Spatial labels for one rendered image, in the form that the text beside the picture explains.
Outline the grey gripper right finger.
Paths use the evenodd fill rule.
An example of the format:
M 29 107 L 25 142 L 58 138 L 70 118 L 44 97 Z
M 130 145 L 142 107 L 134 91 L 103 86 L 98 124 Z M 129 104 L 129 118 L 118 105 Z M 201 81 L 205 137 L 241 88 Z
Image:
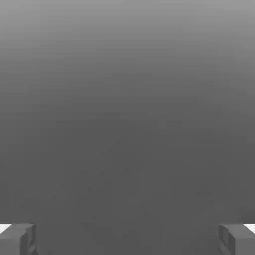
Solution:
M 221 255 L 255 255 L 255 224 L 220 224 Z

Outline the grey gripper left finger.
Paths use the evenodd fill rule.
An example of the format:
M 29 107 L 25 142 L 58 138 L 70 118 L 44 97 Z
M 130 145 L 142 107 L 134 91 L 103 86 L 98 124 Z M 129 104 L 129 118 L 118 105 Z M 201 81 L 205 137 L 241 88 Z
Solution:
M 0 224 L 0 255 L 38 255 L 36 225 Z

